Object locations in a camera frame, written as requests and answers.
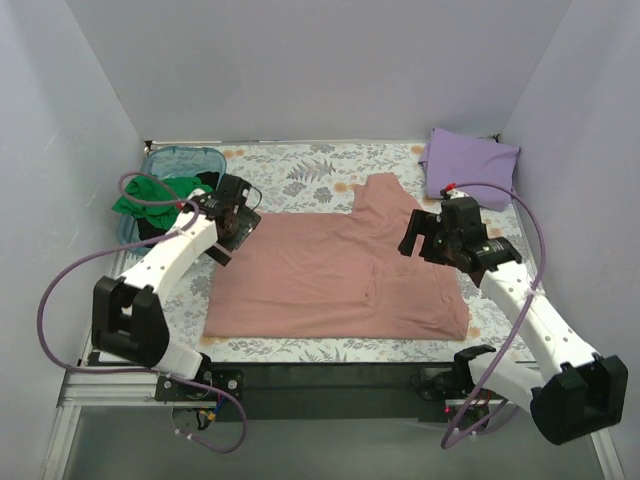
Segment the pink t shirt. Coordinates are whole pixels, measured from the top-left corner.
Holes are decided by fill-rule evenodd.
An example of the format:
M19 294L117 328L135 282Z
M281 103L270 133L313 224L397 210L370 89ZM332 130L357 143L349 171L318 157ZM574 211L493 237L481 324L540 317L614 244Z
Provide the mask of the pink t shirt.
M392 173L354 189L349 214L265 213L215 270L209 337L465 339L451 267L397 247L419 204Z

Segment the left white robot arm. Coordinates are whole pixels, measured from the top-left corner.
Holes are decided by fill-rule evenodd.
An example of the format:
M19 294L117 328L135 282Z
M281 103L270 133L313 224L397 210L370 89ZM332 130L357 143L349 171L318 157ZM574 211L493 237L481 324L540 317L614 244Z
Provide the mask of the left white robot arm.
M183 204L168 237L118 278L104 277L94 287L93 346L137 366L178 377L178 387L193 400L205 398L213 377L209 358L171 338L163 304L200 256L221 266L261 221L247 205L254 187L225 175L216 189L194 190Z

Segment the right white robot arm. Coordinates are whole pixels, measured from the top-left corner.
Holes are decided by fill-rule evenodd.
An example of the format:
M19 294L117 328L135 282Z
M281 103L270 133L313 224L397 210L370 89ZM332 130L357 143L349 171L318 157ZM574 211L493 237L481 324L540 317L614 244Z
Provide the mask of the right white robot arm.
M604 357L564 321L530 278L521 254L504 237L491 238L479 204L449 198L438 214L412 212L398 251L412 254L419 237L424 260L467 274L512 324L533 354L531 370L508 361L489 345L455 354L450 370L422 382L429 398L475 397L489 390L528 412L554 445L621 421L628 369L616 355Z

